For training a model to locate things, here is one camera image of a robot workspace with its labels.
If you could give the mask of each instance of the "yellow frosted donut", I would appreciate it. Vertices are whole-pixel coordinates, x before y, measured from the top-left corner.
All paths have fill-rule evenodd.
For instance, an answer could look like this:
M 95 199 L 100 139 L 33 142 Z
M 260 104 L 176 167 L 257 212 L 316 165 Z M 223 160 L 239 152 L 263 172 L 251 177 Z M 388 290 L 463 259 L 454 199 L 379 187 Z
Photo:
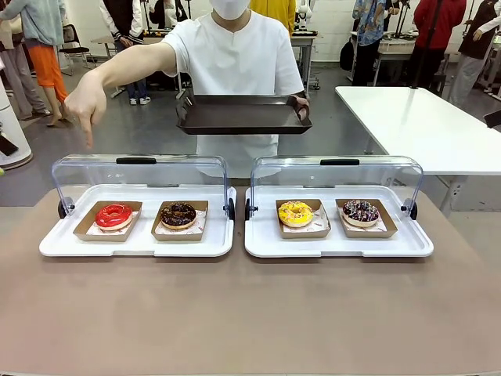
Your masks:
M 313 210 L 304 202 L 289 201 L 279 208 L 280 221 L 289 227 L 305 227 L 313 220 Z

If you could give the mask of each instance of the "white face mask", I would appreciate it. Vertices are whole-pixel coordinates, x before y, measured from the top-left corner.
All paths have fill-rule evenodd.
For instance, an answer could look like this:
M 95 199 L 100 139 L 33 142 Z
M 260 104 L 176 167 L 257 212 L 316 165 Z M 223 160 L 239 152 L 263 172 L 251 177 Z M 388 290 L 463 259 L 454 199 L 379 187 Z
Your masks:
M 225 20 L 236 20 L 242 16 L 251 0 L 211 0 L 212 8 Z

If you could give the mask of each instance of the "yellow jacket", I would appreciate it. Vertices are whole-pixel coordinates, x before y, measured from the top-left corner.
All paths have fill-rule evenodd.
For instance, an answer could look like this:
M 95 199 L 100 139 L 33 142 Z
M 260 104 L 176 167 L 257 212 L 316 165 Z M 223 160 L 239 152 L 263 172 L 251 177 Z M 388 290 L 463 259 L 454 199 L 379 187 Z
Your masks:
M 292 36 L 296 17 L 296 0 L 250 0 L 249 8 L 280 21 Z

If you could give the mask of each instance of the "light blue shirt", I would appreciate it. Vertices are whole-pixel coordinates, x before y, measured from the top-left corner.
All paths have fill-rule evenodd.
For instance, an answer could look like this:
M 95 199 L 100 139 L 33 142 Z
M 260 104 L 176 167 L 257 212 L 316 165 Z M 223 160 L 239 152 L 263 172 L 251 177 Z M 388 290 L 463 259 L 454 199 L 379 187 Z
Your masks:
M 378 25 L 376 25 L 374 15 L 379 4 L 382 5 L 383 11 L 378 16 Z M 386 0 L 356 0 L 353 18 L 360 19 L 357 33 L 359 45 L 372 45 L 383 37 L 385 5 Z
M 45 45 L 62 45 L 66 9 L 63 0 L 12 0 L 0 12 L 0 20 L 11 20 L 21 14 L 26 39 L 37 39 Z

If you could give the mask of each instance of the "gray pants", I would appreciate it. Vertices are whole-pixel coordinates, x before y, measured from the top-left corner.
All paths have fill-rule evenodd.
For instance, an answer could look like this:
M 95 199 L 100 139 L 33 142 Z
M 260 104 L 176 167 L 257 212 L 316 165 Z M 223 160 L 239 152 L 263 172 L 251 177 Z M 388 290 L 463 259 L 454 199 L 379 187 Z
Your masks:
M 22 45 L 14 49 L 7 49 L 0 52 L 5 64 L 5 76 L 10 87 L 14 91 L 17 104 L 21 111 L 20 118 L 28 118 L 31 111 L 41 112 L 45 110 L 45 103 L 37 94 L 36 86 L 31 78 L 30 67 L 24 55 Z
M 483 67 L 484 60 L 461 54 L 457 65 L 456 78 L 454 78 L 449 92 L 449 102 L 451 104 L 461 108 Z

